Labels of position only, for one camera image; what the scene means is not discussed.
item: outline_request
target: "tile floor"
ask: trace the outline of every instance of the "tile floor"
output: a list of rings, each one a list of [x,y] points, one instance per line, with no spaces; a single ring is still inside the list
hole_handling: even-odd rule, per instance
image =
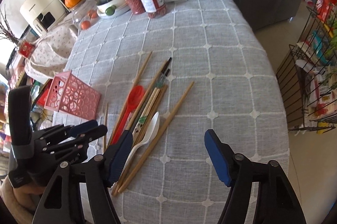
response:
[[[255,35],[265,48],[276,72],[295,44],[308,19],[305,3],[291,21],[258,30]],[[337,198],[337,129],[317,135],[289,133],[289,180],[302,205],[307,224],[319,224]]]

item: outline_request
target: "gray tablecloth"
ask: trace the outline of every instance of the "gray tablecloth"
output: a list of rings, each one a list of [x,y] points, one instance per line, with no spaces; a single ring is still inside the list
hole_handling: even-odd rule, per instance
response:
[[[203,136],[213,128],[234,152],[266,163],[278,160],[288,172],[285,112],[266,52],[232,0],[188,0],[167,5],[148,19],[127,12],[101,20],[80,34],[66,70],[101,94],[98,120],[109,103],[108,137],[147,53],[153,55],[141,84],[147,86],[163,60],[172,57],[164,117],[188,84],[195,85],[128,190],[113,203],[127,223],[217,223],[229,189],[218,180]],[[79,124],[56,113],[54,123]],[[101,153],[102,139],[88,150]],[[84,194],[86,214],[90,208]],[[252,222],[254,185],[247,215]]]

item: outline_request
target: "red measuring spoon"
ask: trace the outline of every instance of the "red measuring spoon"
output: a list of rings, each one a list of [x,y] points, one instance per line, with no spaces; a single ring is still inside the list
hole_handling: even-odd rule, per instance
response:
[[[121,123],[118,126],[117,132],[114,138],[112,139],[112,144],[116,144],[117,141],[119,140],[120,136],[122,135],[123,129],[125,127],[125,123],[127,119],[129,118],[130,113],[138,107],[140,101],[142,100],[144,96],[144,93],[145,93],[144,88],[143,86],[140,86],[140,85],[133,87],[133,89],[129,93],[129,96],[127,98],[126,111],[121,120]]]

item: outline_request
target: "pink plastic basket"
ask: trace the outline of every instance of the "pink plastic basket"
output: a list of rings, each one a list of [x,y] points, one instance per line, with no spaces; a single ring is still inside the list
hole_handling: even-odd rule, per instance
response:
[[[87,120],[95,119],[101,94],[71,74],[57,74],[50,86],[44,107]]]

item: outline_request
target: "red box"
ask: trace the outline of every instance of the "red box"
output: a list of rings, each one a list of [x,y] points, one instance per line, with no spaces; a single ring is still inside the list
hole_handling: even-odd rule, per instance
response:
[[[19,47],[19,54],[25,58],[30,58],[35,49],[35,46],[24,40]]]
[[[318,18],[326,23],[326,19],[331,12],[333,6],[337,4],[337,0],[317,0],[316,9],[318,12]]]

